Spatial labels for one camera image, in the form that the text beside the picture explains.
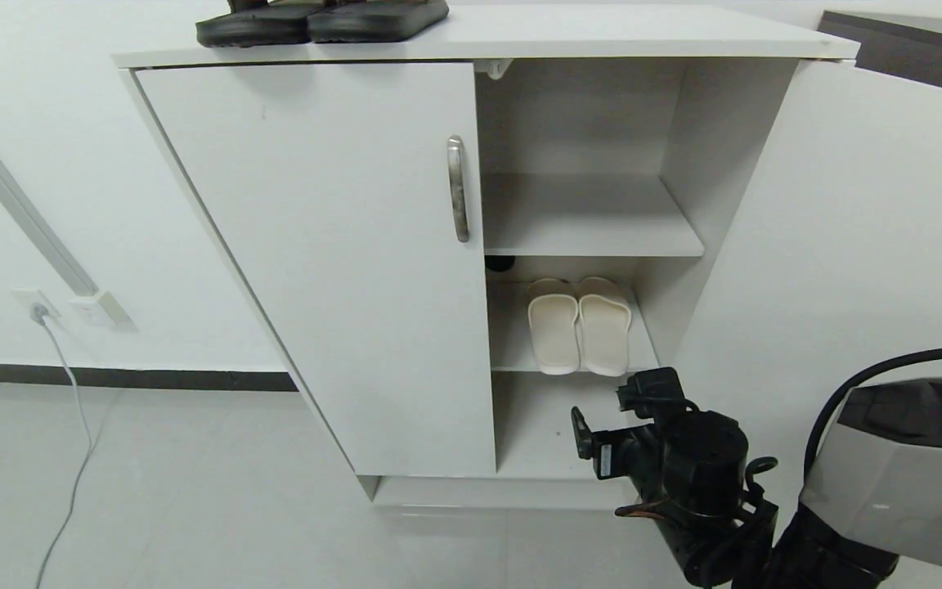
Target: cabinet handle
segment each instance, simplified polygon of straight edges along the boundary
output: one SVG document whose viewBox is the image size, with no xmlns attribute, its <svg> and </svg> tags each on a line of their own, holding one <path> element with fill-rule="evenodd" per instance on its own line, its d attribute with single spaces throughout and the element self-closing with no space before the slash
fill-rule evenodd
<svg viewBox="0 0 942 589">
<path fill-rule="evenodd" d="M 446 155 L 449 160 L 449 194 L 453 199 L 456 239 L 460 243 L 467 243 L 471 239 L 471 232 L 468 231 L 468 206 L 464 200 L 464 139 L 460 135 L 449 137 Z"/>
</svg>

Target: white slipper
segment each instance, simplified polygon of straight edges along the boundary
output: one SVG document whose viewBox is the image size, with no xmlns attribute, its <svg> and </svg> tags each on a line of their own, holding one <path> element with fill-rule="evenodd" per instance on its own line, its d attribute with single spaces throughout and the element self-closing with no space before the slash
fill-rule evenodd
<svg viewBox="0 0 942 589">
<path fill-rule="evenodd" d="M 533 355 L 540 372 L 569 374 L 580 369 L 576 346 L 578 305 L 572 284 L 543 278 L 528 287 L 528 316 Z"/>
<path fill-rule="evenodd" d="M 602 376 L 627 372 L 627 332 L 631 308 L 616 284 L 598 277 L 576 287 L 580 299 L 580 347 L 585 368 Z"/>
</svg>

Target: power outlet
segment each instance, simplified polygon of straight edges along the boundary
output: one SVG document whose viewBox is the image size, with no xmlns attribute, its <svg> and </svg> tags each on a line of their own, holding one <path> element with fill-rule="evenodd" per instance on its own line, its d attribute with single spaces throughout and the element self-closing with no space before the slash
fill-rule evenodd
<svg viewBox="0 0 942 589">
<path fill-rule="evenodd" d="M 68 301 L 68 305 L 78 312 L 83 321 L 96 327 L 119 327 L 130 321 L 123 306 L 107 290 L 98 291 L 91 297 L 75 297 Z"/>
<path fill-rule="evenodd" d="M 26 312 L 30 312 L 31 305 L 40 304 L 46 307 L 46 310 L 49 312 L 49 317 L 61 316 L 61 313 L 57 312 L 56 307 L 49 302 L 49 299 L 46 299 L 46 295 L 42 294 L 42 291 L 38 290 L 38 288 L 12 288 L 10 292 L 14 295 L 16 302 L 24 306 Z"/>
</svg>

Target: tile floor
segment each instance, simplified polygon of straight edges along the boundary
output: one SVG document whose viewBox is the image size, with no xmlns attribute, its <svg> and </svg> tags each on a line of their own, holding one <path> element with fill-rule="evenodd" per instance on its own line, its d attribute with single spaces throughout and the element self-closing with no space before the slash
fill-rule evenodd
<svg viewBox="0 0 942 589">
<path fill-rule="evenodd" d="M 98 444 L 44 589 L 681 589 L 649 522 L 374 510 L 296 394 L 83 389 Z M 0 587 L 30 588 L 85 450 L 69 389 L 0 384 Z M 884 586 L 942 585 L 903 562 Z"/>
</svg>

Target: white cable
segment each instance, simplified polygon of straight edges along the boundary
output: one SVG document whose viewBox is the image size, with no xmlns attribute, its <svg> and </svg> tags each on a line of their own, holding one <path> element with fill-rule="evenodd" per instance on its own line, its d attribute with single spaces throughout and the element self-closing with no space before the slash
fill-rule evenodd
<svg viewBox="0 0 942 589">
<path fill-rule="evenodd" d="M 53 537 L 53 542 L 49 544 L 46 555 L 42 557 L 42 563 L 38 566 L 38 578 L 36 582 L 34 582 L 34 589 L 41 589 L 42 576 L 46 573 L 46 565 L 49 564 L 49 558 L 53 553 L 53 548 L 56 547 L 56 541 L 61 539 L 64 528 L 67 527 L 68 522 L 71 521 L 71 514 L 75 511 L 75 493 L 79 492 L 79 480 L 82 480 L 82 473 L 85 472 L 89 457 L 93 454 L 93 437 L 89 435 L 89 424 L 86 422 L 86 413 L 82 410 L 82 399 L 79 397 L 79 383 L 75 380 L 74 373 L 71 372 L 71 366 L 68 366 L 68 362 L 64 359 L 64 352 L 61 351 L 60 344 L 56 342 L 56 337 L 53 335 L 52 329 L 49 329 L 49 325 L 46 325 L 44 317 L 48 313 L 48 310 L 42 305 L 36 304 L 31 307 L 31 318 L 41 325 L 49 335 L 49 340 L 53 343 L 53 349 L 56 350 L 56 357 L 61 360 L 61 366 L 64 367 L 64 372 L 68 373 L 68 378 L 71 380 L 71 390 L 74 391 L 75 394 L 75 406 L 78 407 L 78 417 L 82 418 L 82 427 L 86 431 L 86 456 L 82 459 L 82 466 L 78 467 L 78 474 L 75 475 L 74 484 L 71 485 L 71 501 L 68 503 L 68 515 L 64 518 L 64 523 L 61 524 L 61 528 L 56 530 L 56 536 Z"/>
</svg>

